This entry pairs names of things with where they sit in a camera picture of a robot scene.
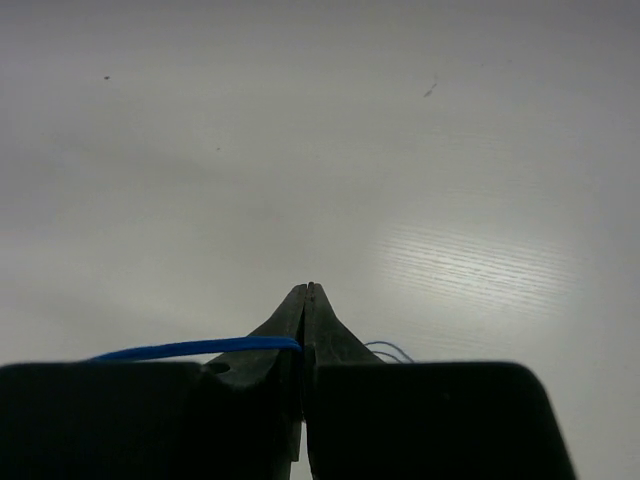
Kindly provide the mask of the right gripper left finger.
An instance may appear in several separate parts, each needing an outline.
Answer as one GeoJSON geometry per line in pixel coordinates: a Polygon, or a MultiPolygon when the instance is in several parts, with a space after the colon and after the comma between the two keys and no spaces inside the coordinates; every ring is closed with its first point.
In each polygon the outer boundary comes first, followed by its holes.
{"type": "Polygon", "coordinates": [[[286,479],[301,437],[299,354],[1,370],[5,479],[286,479]]]}

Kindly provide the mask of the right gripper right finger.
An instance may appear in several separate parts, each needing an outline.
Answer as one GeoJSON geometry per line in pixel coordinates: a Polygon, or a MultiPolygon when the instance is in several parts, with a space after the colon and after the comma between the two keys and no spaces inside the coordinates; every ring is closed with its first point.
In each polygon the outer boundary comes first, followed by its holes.
{"type": "Polygon", "coordinates": [[[387,363],[304,303],[303,415],[317,479],[572,479],[547,393],[513,362],[387,363]]]}

